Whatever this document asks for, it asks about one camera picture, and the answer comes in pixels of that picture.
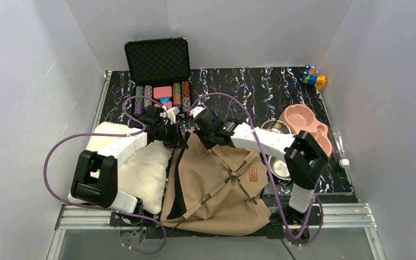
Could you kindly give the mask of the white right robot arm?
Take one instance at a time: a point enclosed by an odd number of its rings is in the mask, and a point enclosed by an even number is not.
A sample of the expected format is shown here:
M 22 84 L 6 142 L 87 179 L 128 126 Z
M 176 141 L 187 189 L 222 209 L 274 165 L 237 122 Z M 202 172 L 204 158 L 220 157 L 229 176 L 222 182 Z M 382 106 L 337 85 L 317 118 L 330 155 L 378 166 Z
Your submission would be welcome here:
M 312 205 L 314 190 L 329 157 L 307 131 L 283 134 L 252 128 L 235 119 L 223 121 L 212 111 L 195 107 L 188 113 L 195 133 L 205 148 L 216 145 L 244 148 L 284 162 L 293 182 L 291 198 L 283 211 L 287 223 L 304 224 Z

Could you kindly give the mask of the tan fabric pet tent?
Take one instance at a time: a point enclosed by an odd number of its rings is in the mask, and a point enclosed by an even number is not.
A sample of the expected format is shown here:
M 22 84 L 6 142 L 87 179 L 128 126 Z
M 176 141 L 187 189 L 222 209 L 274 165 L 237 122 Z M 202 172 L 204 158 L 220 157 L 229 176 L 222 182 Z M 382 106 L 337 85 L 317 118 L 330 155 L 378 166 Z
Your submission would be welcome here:
M 187 149 L 175 149 L 160 220 L 167 228 L 245 236 L 266 226 L 271 211 L 261 198 L 267 168 L 258 152 L 206 149 L 194 129 Z

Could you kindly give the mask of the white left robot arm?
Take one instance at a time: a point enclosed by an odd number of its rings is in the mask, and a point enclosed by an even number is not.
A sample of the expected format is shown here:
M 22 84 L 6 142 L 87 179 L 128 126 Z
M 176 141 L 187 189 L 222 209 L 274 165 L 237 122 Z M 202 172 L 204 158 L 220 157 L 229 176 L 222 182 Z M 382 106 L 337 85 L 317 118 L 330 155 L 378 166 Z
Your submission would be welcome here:
M 70 195 L 105 209 L 133 213 L 138 198 L 119 189 L 119 167 L 138 150 L 154 141 L 167 148 L 187 148 L 178 126 L 178 107 L 148 107 L 138 127 L 125 126 L 123 134 L 96 151 L 84 150 L 77 161 Z

